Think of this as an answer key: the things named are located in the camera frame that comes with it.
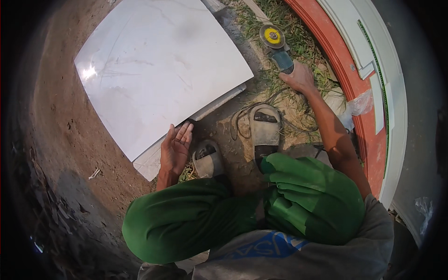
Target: green pants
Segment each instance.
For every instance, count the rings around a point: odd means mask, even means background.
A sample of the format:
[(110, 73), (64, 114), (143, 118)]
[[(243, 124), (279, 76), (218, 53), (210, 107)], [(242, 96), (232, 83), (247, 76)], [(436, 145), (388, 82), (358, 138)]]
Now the green pants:
[(261, 163), (274, 186), (230, 197), (215, 179), (196, 179), (135, 199), (126, 212), (123, 237), (148, 263), (190, 258), (257, 229), (255, 209), (264, 197), (268, 229), (309, 241), (343, 245), (364, 218), (364, 202), (346, 175), (309, 158), (275, 153)]

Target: hand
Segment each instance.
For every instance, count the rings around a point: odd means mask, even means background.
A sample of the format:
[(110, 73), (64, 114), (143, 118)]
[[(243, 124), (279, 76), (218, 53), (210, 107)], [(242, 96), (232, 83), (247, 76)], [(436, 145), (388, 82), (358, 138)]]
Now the hand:
[(188, 149), (193, 138), (193, 124), (185, 122), (174, 128), (171, 124), (165, 140), (160, 146), (160, 170), (179, 177), (188, 158)]
[(301, 92), (307, 96), (315, 92), (314, 75), (308, 66), (294, 60), (294, 70), (291, 74), (280, 73), (279, 78), (282, 79), (293, 90)]

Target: yellow cutting disc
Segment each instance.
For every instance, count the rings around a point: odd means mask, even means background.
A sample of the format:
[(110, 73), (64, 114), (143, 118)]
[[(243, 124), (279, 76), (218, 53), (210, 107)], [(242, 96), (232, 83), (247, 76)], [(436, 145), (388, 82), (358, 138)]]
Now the yellow cutting disc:
[(285, 43), (283, 33), (273, 25), (263, 25), (260, 28), (260, 38), (266, 46), (274, 49), (283, 47)]

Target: angle grinder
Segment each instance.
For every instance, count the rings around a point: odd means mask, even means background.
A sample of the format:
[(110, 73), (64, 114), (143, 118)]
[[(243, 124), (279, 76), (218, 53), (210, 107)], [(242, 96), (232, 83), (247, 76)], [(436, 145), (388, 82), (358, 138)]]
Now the angle grinder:
[[(268, 47), (267, 56), (274, 61), (280, 72), (291, 74), (294, 70), (294, 62), (284, 49), (286, 39), (283, 32), (273, 25), (266, 24), (260, 28), (260, 38)], [(308, 100), (301, 92), (296, 91), (296, 93), (302, 98), (308, 112), (310, 108)]]

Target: green measuring ruler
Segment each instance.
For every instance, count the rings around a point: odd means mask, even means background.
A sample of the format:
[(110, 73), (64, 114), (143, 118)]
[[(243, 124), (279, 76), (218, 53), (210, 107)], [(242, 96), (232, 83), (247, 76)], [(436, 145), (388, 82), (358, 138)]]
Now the green measuring ruler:
[(358, 25), (361, 28), (362, 32), (364, 33), (364, 36), (369, 43), (370, 49), (372, 50), (373, 57), (375, 58), (376, 68), (378, 70), (379, 79), (381, 81), (381, 93), (383, 94), (383, 101), (384, 101), (384, 114), (386, 116), (386, 162), (384, 164), (384, 175), (383, 179), (386, 176), (386, 166), (388, 164), (388, 157), (389, 157), (389, 109), (388, 109), (388, 99), (386, 96), (386, 86), (384, 84), (383, 79), (383, 73), (381, 73), (381, 68), (379, 67), (379, 61), (378, 57), (376, 55), (375, 49), (373, 48), (372, 41), (370, 40), (369, 35), (366, 32), (366, 29), (364, 28), (364, 25), (360, 20), (358, 20)]

